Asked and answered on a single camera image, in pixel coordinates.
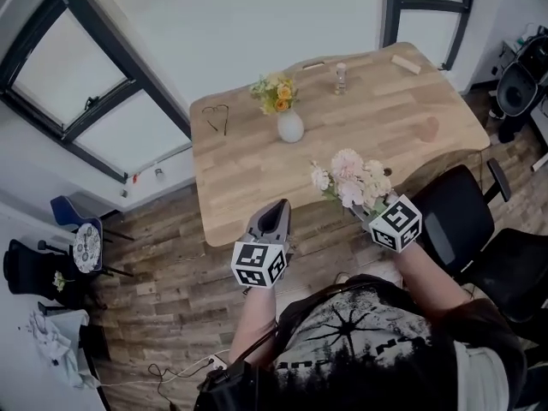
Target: wooden table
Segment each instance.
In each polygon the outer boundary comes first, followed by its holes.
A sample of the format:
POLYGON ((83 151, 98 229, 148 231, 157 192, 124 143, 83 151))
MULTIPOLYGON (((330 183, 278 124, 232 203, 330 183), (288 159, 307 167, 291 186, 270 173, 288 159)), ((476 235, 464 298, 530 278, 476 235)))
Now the wooden table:
POLYGON ((321 57, 285 70, 299 88, 296 112, 303 139, 284 143, 275 116, 263 116, 248 86, 207 96, 190 108, 196 182, 205 239, 214 246, 237 241, 249 218, 274 200, 296 208, 322 200, 311 183, 311 161, 329 167, 339 150, 392 169, 398 185, 446 152, 482 150, 489 138, 461 96, 411 44, 346 57, 321 57), (393 64, 394 54, 421 66, 413 74, 393 64), (348 66, 348 91, 335 94, 335 65, 348 66), (312 63, 324 65, 312 66, 312 63), (206 106, 225 112, 202 112, 206 106), (216 132, 209 120, 219 131, 216 132))

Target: power plug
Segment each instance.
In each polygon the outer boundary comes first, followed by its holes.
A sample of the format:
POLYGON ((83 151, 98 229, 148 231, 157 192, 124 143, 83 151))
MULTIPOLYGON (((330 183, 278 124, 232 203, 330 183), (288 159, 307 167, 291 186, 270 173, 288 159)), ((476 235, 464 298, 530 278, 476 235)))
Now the power plug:
POLYGON ((213 366, 213 370, 226 370, 226 363, 221 360, 218 356, 215 354, 210 354, 209 356, 209 362, 211 362, 211 365, 213 366))

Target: blue chair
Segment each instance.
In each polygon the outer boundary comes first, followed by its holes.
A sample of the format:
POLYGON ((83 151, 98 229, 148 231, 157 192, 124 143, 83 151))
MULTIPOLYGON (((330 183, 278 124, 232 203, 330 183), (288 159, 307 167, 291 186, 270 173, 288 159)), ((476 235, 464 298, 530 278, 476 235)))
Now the blue chair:
POLYGON ((111 275, 111 272, 115 272, 117 274, 122 274, 124 276, 133 277, 134 275, 125 272, 125 271, 119 271, 114 268, 110 268, 109 266, 103 265, 103 242, 109 241, 104 238, 103 233, 108 233, 113 236, 120 237, 122 239, 125 239, 127 241, 134 241, 133 237, 129 237, 127 235, 122 235, 121 233, 116 233, 115 231, 110 231, 103 228, 103 223, 101 222, 101 219, 98 217, 82 217, 80 213, 74 208, 73 203, 70 201, 70 199, 66 196, 57 196, 53 200, 50 201, 51 209, 53 210, 53 216, 55 217, 56 222, 59 225, 77 225, 78 227, 81 227, 85 223, 90 223, 97 229, 99 232, 99 235, 101 237, 101 254, 99 256, 99 260, 97 262, 97 265, 95 266, 95 271, 102 271, 102 273, 111 275))

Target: black window frame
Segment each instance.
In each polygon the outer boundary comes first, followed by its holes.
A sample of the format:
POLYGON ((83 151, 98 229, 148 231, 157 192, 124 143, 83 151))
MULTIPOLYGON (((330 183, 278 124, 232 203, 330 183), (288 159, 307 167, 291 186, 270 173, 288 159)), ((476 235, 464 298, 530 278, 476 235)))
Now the black window frame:
POLYGON ((58 145, 122 184, 128 179, 126 172, 121 174, 112 169, 76 145, 74 140, 101 117, 140 90, 145 91, 166 116, 191 139, 190 121, 185 112, 167 93, 158 77, 148 68, 95 0, 44 0, 21 29, 0 63, 0 100, 58 145), (15 91, 13 85, 34 48, 66 9, 126 79, 106 94, 94 99, 81 115, 64 128, 15 91))
POLYGON ((384 32, 383 32, 383 47, 393 45, 397 41, 397 34, 400 26, 400 16, 405 9, 414 10, 436 10, 442 12, 454 12, 460 14, 459 22, 456 28, 455 36, 447 59, 441 64, 441 70, 451 70, 456 60, 468 19, 474 0, 462 0, 456 2, 454 0, 385 0, 384 8, 384 32))

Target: white cable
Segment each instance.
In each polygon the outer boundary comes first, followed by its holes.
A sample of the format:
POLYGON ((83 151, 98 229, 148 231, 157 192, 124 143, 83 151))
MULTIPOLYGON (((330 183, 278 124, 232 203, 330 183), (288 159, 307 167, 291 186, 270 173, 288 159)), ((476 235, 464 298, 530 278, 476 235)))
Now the white cable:
MULTIPOLYGON (((171 382, 172 380, 177 379, 184 372, 187 372, 192 367, 197 366, 200 362, 203 362, 204 360, 209 359, 211 356, 219 356, 221 353, 225 353, 225 352, 228 352, 228 351, 229 351, 229 348, 227 348, 226 350, 221 350, 220 352, 216 352, 214 354, 210 354, 209 356, 206 356, 205 358, 202 358, 201 360, 198 360, 198 361, 194 362, 193 365, 188 366, 187 368, 185 368, 181 372, 177 373, 176 375, 173 376, 173 378, 163 381, 162 384, 167 384, 168 382, 171 382)), ((159 380, 134 380, 134 381, 131 381, 131 382, 123 382, 121 384, 101 384, 100 386, 102 386, 102 387, 117 387, 117 386, 120 386, 120 385, 128 385, 128 384, 157 384, 159 382, 160 382, 159 380)))

